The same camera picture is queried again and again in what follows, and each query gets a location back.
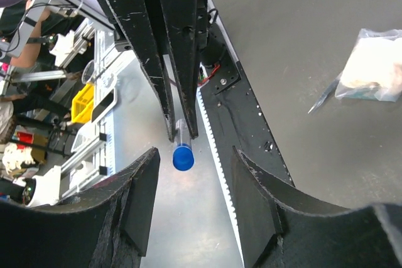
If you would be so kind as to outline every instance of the vial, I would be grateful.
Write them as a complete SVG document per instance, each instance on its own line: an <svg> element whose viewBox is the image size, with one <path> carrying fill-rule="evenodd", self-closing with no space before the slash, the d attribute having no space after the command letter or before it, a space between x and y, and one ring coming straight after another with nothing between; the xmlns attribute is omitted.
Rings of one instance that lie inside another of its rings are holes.
<svg viewBox="0 0 402 268"><path fill-rule="evenodd" d="M190 132L184 119L176 122L176 136L173 145L173 165L179 171L188 171L194 165Z"/></svg>

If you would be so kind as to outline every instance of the black pants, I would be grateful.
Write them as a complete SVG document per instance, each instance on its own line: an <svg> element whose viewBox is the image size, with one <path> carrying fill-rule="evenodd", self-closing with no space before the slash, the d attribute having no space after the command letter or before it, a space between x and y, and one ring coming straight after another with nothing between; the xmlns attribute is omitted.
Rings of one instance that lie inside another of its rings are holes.
<svg viewBox="0 0 402 268"><path fill-rule="evenodd" d="M38 94L28 94L23 99L14 100L13 105L14 114L21 114L35 109L45 109L62 119L69 112L66 107Z"/></svg>

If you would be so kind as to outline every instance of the blue circle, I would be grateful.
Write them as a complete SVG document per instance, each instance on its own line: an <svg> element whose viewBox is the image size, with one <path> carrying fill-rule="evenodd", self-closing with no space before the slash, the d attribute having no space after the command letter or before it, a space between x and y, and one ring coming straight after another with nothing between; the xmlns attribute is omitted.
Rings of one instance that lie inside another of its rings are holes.
<svg viewBox="0 0 402 268"><path fill-rule="evenodd" d="M179 171L188 171L194 165L193 151L189 147L179 146L173 152L173 165Z"/></svg>

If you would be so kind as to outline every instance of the yellow plastic bin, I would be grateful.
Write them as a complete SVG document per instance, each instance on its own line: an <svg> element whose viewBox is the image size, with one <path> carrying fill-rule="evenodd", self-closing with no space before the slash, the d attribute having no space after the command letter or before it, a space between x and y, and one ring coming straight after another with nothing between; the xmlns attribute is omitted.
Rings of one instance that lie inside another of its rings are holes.
<svg viewBox="0 0 402 268"><path fill-rule="evenodd" d="M85 124L92 118L94 109L95 87L87 84L74 97L71 108L71 120L74 123Z"/></svg>

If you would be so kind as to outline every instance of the plastic bag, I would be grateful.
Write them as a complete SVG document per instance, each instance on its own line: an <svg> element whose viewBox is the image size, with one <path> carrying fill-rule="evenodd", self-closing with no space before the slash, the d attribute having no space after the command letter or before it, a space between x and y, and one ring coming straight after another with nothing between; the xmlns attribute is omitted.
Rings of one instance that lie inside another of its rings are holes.
<svg viewBox="0 0 402 268"><path fill-rule="evenodd" d="M402 30L360 30L335 97L395 102L401 93Z"/></svg>

